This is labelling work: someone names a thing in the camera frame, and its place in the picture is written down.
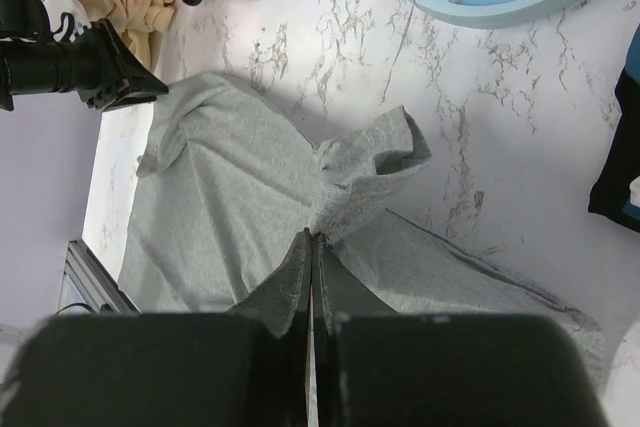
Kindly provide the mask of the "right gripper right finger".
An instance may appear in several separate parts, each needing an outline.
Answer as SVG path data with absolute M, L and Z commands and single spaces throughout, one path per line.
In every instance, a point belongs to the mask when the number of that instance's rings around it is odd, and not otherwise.
M 313 241 L 323 426 L 603 426 L 575 344 L 549 318 L 400 314 Z

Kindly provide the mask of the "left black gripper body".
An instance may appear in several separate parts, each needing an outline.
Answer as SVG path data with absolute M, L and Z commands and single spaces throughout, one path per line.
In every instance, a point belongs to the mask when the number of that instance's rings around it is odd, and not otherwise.
M 118 38 L 83 36 L 73 43 L 1 44 L 1 108 L 14 109 L 19 95 L 77 92 L 96 110 L 125 105 L 125 75 Z

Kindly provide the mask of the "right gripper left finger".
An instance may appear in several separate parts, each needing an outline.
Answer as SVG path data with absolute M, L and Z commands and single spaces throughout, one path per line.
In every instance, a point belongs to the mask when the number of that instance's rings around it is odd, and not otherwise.
M 304 426 L 312 237 L 218 313 L 56 315 L 18 350 L 5 426 Z

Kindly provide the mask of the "grey t shirt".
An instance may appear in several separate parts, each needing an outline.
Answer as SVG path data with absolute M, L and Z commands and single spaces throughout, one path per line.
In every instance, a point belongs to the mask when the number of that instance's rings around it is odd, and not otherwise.
M 403 107 L 314 145 L 247 86 L 211 73 L 178 82 L 154 107 L 120 286 L 143 311 L 224 311 L 309 230 L 401 312 L 552 318 L 602 386 L 604 336 L 591 317 L 389 210 L 429 159 Z

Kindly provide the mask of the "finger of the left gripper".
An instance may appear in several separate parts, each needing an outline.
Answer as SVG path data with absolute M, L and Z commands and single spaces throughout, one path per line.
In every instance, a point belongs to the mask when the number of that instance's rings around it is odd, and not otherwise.
M 149 103 L 168 93 L 168 87 L 125 46 L 108 19 L 97 22 L 97 38 L 102 56 L 99 110 Z

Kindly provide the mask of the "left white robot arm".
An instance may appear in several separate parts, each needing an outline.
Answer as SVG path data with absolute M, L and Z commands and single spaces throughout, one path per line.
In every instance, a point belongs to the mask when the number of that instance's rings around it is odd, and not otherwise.
M 76 92 L 106 112 L 149 103 L 168 87 L 147 70 L 112 23 L 89 24 L 75 40 L 57 41 L 41 0 L 1 0 L 1 109 L 19 95 Z

